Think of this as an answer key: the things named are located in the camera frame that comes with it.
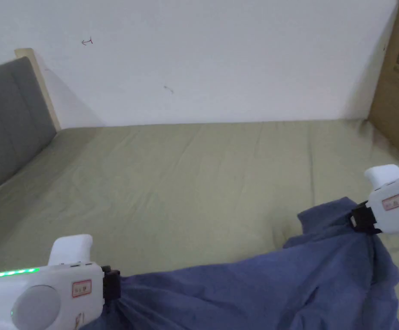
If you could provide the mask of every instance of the bed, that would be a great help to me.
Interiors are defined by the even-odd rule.
[[[1,72],[17,86],[3,87],[14,91],[5,97],[23,99],[38,138],[22,138],[31,151],[0,168],[0,271],[46,264],[56,238],[81,233],[94,238],[94,261],[122,275],[241,260],[299,235],[296,215],[313,205],[366,200],[367,168],[399,165],[397,150],[362,120],[56,132],[30,62],[0,66],[5,86]],[[0,125],[15,126],[17,102],[0,102],[12,119]],[[13,147],[23,123],[5,137]],[[381,237],[399,267],[399,236]]]

